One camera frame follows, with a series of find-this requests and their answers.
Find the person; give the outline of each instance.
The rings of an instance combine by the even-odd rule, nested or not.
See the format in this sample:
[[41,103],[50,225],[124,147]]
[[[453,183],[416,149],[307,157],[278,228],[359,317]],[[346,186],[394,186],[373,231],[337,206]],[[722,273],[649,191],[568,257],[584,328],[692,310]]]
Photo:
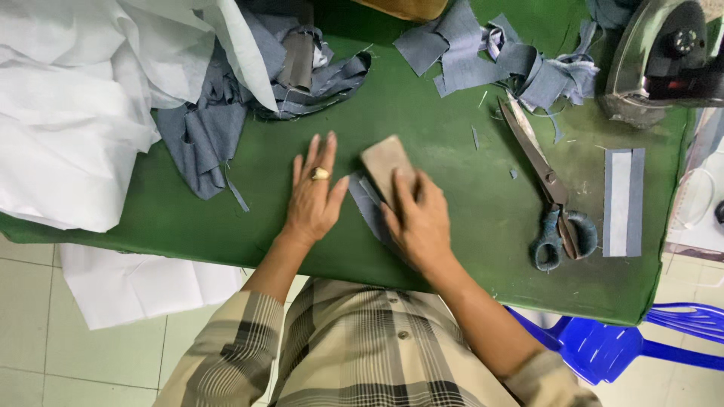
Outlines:
[[329,189],[337,137],[320,143],[315,135],[306,161],[294,158],[287,220],[264,260],[211,317],[155,406],[251,406],[280,347],[270,406],[600,407],[455,259],[447,202],[422,171],[415,197],[395,173],[401,216],[385,204],[382,212],[437,294],[310,278],[285,318],[292,280],[337,221],[349,183]]

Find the plaid shirt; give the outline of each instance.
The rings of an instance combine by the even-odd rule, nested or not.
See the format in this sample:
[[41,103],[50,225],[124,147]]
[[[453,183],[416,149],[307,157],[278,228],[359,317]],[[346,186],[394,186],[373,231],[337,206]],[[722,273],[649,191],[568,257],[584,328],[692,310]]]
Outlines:
[[281,303],[234,294],[179,361],[155,406],[600,407],[553,352],[502,384],[475,357],[438,295],[309,279]]

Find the green table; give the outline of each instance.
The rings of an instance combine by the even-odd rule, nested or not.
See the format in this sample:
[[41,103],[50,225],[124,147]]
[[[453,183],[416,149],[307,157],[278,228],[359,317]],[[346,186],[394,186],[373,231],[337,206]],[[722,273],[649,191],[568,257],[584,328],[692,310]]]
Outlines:
[[[583,0],[474,1],[481,22],[501,11],[520,36],[547,56],[574,50],[578,25],[588,18]],[[398,134],[411,161],[445,190],[452,248],[471,276],[497,300],[616,324],[636,324],[650,306],[660,273],[660,250],[676,187],[683,135],[693,123],[672,110],[650,131],[606,120],[594,100],[557,115],[565,138],[553,145],[544,117],[531,123],[551,166],[571,192],[571,208],[585,211],[602,230],[605,148],[646,148],[643,256],[565,259],[550,274],[533,267],[528,246],[539,233],[542,194],[533,169],[503,121],[491,117],[502,89],[493,85],[440,98],[432,78],[417,77],[392,42],[409,22],[349,1],[318,1],[316,22],[338,56],[374,44],[366,83],[349,101],[295,122],[249,116],[232,160],[230,178],[251,212],[230,191],[196,198],[163,143],[140,155],[118,226],[104,234],[61,231],[8,216],[0,230],[18,243],[73,242],[119,251],[153,253],[239,266],[256,266],[279,232],[290,192],[291,162],[314,133],[334,129],[339,152],[334,177],[360,169],[360,151]],[[604,84],[615,43],[601,42],[594,57]],[[485,91],[488,95],[479,107]],[[563,106],[559,101],[556,109]],[[476,151],[473,125],[479,135]],[[519,173],[513,180],[509,170]],[[309,254],[301,274],[395,288],[429,286],[375,239],[350,196],[337,225]]]

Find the blue plastic chair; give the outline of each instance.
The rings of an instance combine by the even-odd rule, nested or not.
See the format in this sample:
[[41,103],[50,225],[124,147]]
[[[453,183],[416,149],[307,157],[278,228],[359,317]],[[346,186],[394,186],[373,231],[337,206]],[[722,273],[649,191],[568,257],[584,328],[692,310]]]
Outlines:
[[[543,329],[514,310],[508,308],[508,311],[546,348],[560,353],[572,370],[592,385],[601,380],[613,383],[638,356],[724,370],[723,357],[645,340],[636,327],[614,327],[592,319],[562,316],[555,326]],[[724,309],[714,306],[655,304],[644,321],[724,344]]]

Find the gold ring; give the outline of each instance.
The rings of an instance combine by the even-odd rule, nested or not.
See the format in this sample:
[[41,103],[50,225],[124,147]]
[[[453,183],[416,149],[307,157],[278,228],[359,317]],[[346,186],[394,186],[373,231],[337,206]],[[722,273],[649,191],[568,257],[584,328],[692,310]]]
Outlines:
[[314,167],[312,169],[312,180],[313,181],[319,181],[319,180],[328,180],[329,179],[329,171],[322,167]]

